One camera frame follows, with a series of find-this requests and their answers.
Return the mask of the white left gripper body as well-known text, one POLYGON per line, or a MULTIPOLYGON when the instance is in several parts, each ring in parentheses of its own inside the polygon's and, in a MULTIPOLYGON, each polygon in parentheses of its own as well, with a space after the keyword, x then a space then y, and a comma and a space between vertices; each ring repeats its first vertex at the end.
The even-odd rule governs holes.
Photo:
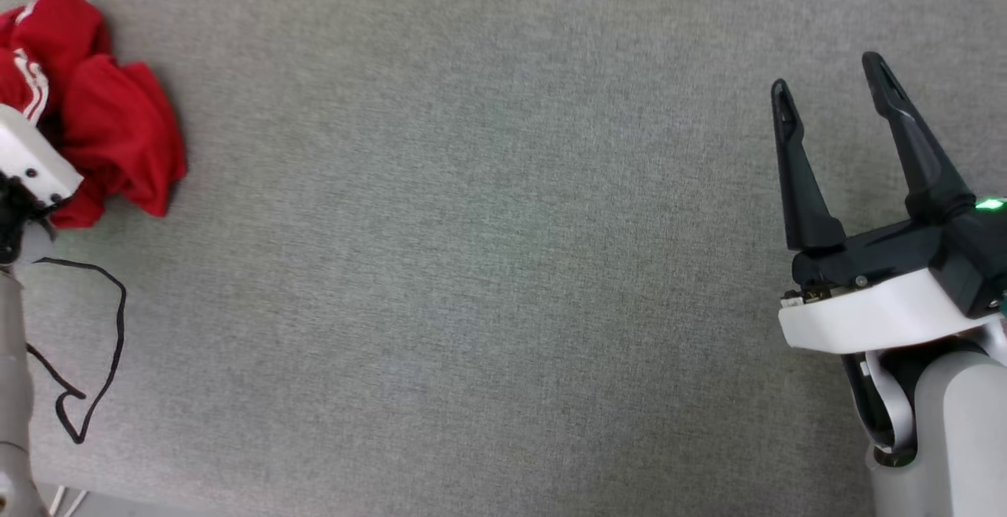
POLYGON ((7 105, 0 105, 0 176, 14 181, 41 209, 69 201, 83 182, 39 129, 7 105))

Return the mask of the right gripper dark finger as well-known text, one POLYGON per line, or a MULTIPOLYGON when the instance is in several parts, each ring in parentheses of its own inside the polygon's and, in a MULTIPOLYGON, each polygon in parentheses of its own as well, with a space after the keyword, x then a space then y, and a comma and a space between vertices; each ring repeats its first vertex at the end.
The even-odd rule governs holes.
POLYGON ((784 79, 777 79, 771 86, 771 113, 785 244, 798 252, 841 246, 847 238, 844 227, 828 212, 815 172, 810 167, 803 148, 802 119, 784 79))
POLYGON ((976 196, 947 157, 894 72, 877 52, 864 52, 861 61, 874 107, 891 127, 902 162, 909 188, 904 201, 909 218, 921 223, 946 223, 972 211, 976 196))

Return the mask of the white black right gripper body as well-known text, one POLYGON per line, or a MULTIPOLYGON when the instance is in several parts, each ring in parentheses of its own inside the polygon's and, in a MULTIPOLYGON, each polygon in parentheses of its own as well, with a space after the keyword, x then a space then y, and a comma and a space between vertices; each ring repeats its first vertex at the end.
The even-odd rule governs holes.
POLYGON ((942 340, 1001 321, 999 295, 961 309, 932 273, 937 227, 901 222, 792 259, 778 320, 796 349, 846 355, 942 340))

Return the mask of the red and white basketball jersey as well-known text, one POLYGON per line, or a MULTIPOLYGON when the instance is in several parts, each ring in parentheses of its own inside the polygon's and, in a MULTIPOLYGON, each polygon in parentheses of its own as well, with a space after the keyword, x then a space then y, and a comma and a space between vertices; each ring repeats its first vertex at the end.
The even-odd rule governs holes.
POLYGON ((83 177, 54 215, 90 229, 109 198, 167 215, 186 176, 172 103, 148 64, 122 64, 87 0, 31 0, 0 13, 0 105, 18 109, 83 177))

